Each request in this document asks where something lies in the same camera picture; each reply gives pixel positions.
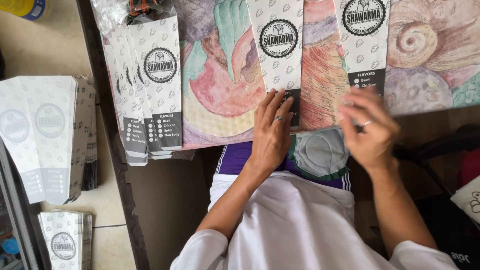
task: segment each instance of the silver ring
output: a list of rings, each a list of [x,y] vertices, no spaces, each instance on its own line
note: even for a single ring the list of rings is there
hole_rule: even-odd
[[[371,124],[371,123],[373,123],[373,122],[375,122],[375,120],[369,120],[369,121],[367,121],[365,124],[363,124],[362,127],[364,127],[364,126],[366,126],[366,125],[368,125],[368,124]]]

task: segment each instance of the purple shorts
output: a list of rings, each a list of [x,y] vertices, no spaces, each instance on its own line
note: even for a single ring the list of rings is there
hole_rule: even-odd
[[[248,158],[252,154],[252,142],[245,142],[239,144],[225,145],[223,147],[222,155],[218,161],[218,165],[215,170],[215,174],[230,174],[239,175],[243,166],[247,162]],[[323,184],[339,189],[350,191],[351,184],[348,172],[338,179],[319,181],[303,175],[297,168],[295,163],[288,158],[288,154],[283,158],[282,163],[275,169],[276,172],[288,171],[303,179],[315,182],[317,184]]]

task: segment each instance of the clear plastic bag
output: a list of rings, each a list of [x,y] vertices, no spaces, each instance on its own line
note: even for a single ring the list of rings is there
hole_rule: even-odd
[[[107,36],[123,23],[135,23],[136,17],[149,16],[153,20],[159,16],[176,14],[172,0],[90,0],[100,32]]]

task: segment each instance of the blue lid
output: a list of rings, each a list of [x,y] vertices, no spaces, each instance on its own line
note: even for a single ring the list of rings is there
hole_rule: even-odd
[[[3,242],[1,247],[3,247],[3,250],[5,250],[10,254],[17,254],[20,252],[20,249],[18,248],[18,244],[17,244],[17,239],[15,238],[10,238],[7,241]]]

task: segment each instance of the red fabric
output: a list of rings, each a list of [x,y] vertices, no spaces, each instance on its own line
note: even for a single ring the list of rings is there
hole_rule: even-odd
[[[459,173],[458,188],[468,184],[480,175],[480,148],[469,152],[462,162],[462,169]]]

